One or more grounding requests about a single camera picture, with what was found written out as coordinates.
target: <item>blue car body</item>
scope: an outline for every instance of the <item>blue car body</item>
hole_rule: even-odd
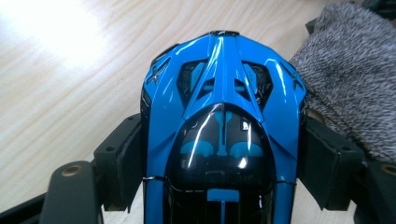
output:
[[[249,186],[243,187],[244,183],[254,185],[256,179],[247,177],[253,175],[241,175],[241,179],[235,180],[237,184],[233,184],[229,180],[233,175],[227,172],[243,173],[247,161],[266,157],[268,166],[261,168],[268,169],[265,174],[268,178],[262,179],[270,182],[268,211],[271,214],[265,219],[290,223],[305,95],[303,81],[287,61],[272,49],[236,32],[211,32],[173,46],[157,57],[144,81],[141,99],[142,123],[147,133],[145,175],[150,179],[145,183],[145,223],[176,223],[176,218],[168,214],[172,214],[173,206],[181,206],[170,203],[169,199],[172,196],[169,196],[172,194],[169,190],[172,164],[184,162],[184,168],[188,168],[193,157],[203,160],[196,166],[216,158],[230,158],[239,164],[232,170],[221,166],[215,172],[202,171],[197,176],[206,178],[203,181],[207,183],[203,185],[199,179],[196,183],[189,180],[192,182],[186,185],[181,183],[183,180],[176,181],[180,188],[185,188],[182,193],[194,191],[194,186],[199,186],[196,192],[204,195],[204,201],[219,202],[219,216],[215,220],[220,223],[232,222],[226,217],[227,203],[238,204],[244,197],[238,186],[249,190]],[[246,131],[247,137],[243,139],[247,140],[228,146],[232,141],[229,123],[233,118],[246,120],[237,131]],[[194,126],[197,123],[200,123],[198,128]],[[213,123],[211,130],[205,127],[208,123]],[[183,140],[189,136],[186,132],[194,128],[191,140]],[[257,143],[250,141],[252,133],[259,139]],[[172,163],[173,155],[185,159]]]

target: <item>gray fabric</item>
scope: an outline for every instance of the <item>gray fabric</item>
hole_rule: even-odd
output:
[[[381,161],[396,161],[396,29],[350,3],[326,6],[290,60],[326,125]]]

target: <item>glossy surface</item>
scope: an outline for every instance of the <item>glossy surface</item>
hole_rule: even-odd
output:
[[[272,176],[271,181],[261,181],[265,175],[252,179],[258,180],[258,186],[276,183],[274,223],[290,222],[297,174],[299,108],[306,88],[288,62],[272,49],[238,33],[216,31],[159,56],[149,69],[143,89],[151,101],[147,119],[147,176],[169,176],[170,184],[176,189],[191,190],[194,186],[197,189],[242,189],[244,181],[239,183],[238,177],[233,177],[239,174],[236,160],[242,157],[252,160],[251,157],[265,154],[265,158],[271,159],[253,163],[247,176],[256,171]],[[210,112],[197,118],[206,110]],[[229,123],[233,123],[233,117],[241,118],[237,122],[245,118],[245,128],[250,135],[230,144],[229,141],[238,139],[242,132],[231,129]],[[254,132],[249,128],[253,122],[260,125]],[[184,137],[177,140],[180,135],[190,140],[185,142]],[[266,145],[262,145],[260,138],[265,139]],[[172,148],[176,153],[170,154]],[[187,158],[179,159],[180,154]],[[202,156],[203,161],[196,162]],[[174,165],[171,164],[166,173],[166,163],[169,165],[172,161]],[[224,176],[224,181],[219,183],[213,179],[216,175],[208,175],[218,172],[217,169]],[[147,183],[145,218],[148,223],[163,222],[165,210],[160,200],[163,187],[158,182]]]

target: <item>wooden table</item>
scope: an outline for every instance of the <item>wooden table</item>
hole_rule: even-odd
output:
[[[139,111],[141,84],[162,50],[211,30],[233,30],[287,60],[304,24],[331,0],[3,0],[0,3],[0,212],[46,191],[51,173],[92,152]],[[352,223],[320,212],[298,186],[292,223]],[[142,223],[139,193],[131,215]]]

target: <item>blue plastic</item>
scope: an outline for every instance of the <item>blue plastic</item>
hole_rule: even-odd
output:
[[[207,191],[208,201],[239,202],[238,190],[232,189],[210,189]]]
[[[177,88],[180,68],[184,63],[198,61],[201,62],[191,76],[191,98],[183,105],[183,96]],[[274,87],[263,109],[256,102],[258,80],[246,63],[263,65],[270,73]],[[211,33],[167,51],[150,67],[143,88],[151,100],[147,176],[165,176],[170,151],[187,120],[214,104],[235,105],[257,120],[268,135],[276,168],[274,223],[290,223],[296,182],[299,108],[306,88],[287,61],[272,49],[241,35]],[[228,120],[227,115],[219,122]],[[198,142],[195,147],[204,156],[226,153],[224,149],[213,152],[207,142]],[[262,151],[254,146],[249,152],[241,149],[243,146],[237,147],[233,150],[234,157],[262,156]],[[191,146],[185,146],[181,153],[189,150]],[[149,181],[146,190],[146,223],[163,223],[163,182]]]

